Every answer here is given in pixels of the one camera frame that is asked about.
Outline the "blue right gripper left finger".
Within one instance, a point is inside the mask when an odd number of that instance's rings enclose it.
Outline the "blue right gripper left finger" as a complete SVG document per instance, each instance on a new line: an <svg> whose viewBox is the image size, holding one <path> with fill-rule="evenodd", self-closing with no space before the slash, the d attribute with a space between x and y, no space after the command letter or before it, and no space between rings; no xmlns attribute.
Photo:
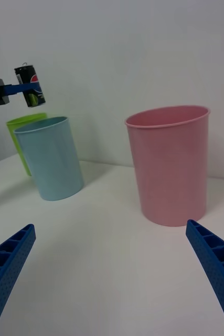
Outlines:
<svg viewBox="0 0 224 336"><path fill-rule="evenodd" d="M0 317L35 240L35 227L28 224L0 244Z"/></svg>

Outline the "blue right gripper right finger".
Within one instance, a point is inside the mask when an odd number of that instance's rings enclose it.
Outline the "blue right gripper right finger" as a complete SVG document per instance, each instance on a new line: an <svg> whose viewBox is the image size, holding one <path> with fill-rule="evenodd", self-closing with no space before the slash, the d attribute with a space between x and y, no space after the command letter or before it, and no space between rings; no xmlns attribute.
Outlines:
<svg viewBox="0 0 224 336"><path fill-rule="evenodd" d="M224 312L224 240L194 220L187 222L186 237Z"/></svg>

